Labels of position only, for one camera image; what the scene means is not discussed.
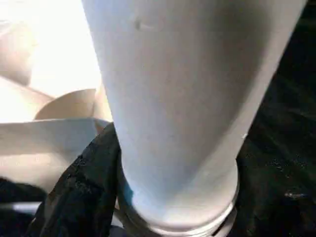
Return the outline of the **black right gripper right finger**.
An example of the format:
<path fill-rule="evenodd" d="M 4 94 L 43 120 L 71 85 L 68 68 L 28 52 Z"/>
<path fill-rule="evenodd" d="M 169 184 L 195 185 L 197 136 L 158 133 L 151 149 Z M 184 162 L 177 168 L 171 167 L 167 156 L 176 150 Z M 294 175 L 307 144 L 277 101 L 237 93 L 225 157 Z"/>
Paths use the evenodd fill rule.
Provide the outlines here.
<path fill-rule="evenodd" d="M 231 237 L 314 237 L 316 183 L 277 151 L 245 143 Z"/>

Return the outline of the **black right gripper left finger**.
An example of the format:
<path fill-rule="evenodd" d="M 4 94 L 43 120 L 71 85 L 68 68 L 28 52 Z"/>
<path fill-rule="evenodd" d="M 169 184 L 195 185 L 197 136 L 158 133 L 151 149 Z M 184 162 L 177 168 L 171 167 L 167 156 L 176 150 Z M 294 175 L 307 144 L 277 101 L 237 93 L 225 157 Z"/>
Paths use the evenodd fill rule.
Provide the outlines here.
<path fill-rule="evenodd" d="M 40 204 L 29 237 L 107 237 L 117 199 L 118 137 L 109 123 Z"/>

